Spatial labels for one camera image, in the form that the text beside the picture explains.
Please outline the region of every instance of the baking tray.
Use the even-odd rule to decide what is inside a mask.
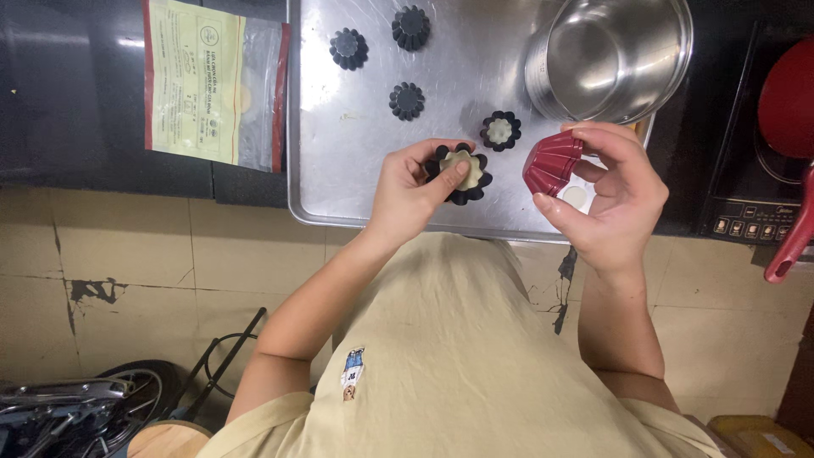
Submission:
[[[482,200],[442,205],[428,231],[504,240],[567,243],[537,211],[521,173],[540,139],[559,132],[532,106],[523,80],[532,36],[550,27],[562,2],[540,0],[415,1],[431,22],[430,37],[408,52],[392,38],[391,22],[407,4],[385,0],[289,0],[288,204],[307,224],[363,227],[373,204],[384,156],[430,137],[470,139],[488,157],[494,181]],[[370,51],[363,68],[343,70],[329,40],[342,28],[364,35]],[[387,106],[393,86],[413,82],[427,97],[421,116],[399,121]],[[485,117],[511,111],[523,122],[513,149],[493,152],[481,143]],[[652,126],[638,126],[646,139]],[[597,158],[587,158],[598,163]],[[587,212],[593,185],[582,187]]]

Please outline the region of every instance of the pastry dough in mold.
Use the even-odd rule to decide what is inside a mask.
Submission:
[[[505,119],[496,119],[489,124],[486,135],[492,143],[505,143],[511,137],[511,124]]]
[[[455,189],[458,191],[466,191],[467,189],[478,186],[478,180],[484,176],[484,172],[480,169],[480,161],[477,157],[472,157],[469,152],[462,149],[458,152],[448,152],[447,156],[440,161],[441,171],[443,172],[448,167],[454,167],[458,162],[469,161],[469,174],[466,175],[463,182]]]

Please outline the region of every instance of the control panel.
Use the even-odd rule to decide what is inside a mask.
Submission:
[[[799,204],[716,199],[704,235],[742,244],[778,245],[799,210]]]

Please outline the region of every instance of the stainless steel pot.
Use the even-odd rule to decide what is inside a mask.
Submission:
[[[676,91],[693,45],[685,0],[567,0],[526,58],[544,116],[631,124]]]

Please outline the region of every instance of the red pan handle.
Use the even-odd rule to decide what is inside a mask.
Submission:
[[[774,259],[766,266],[764,278],[769,283],[780,283],[786,278],[789,269],[811,241],[814,235],[814,165],[808,168],[803,178],[803,204],[797,221],[786,235]]]

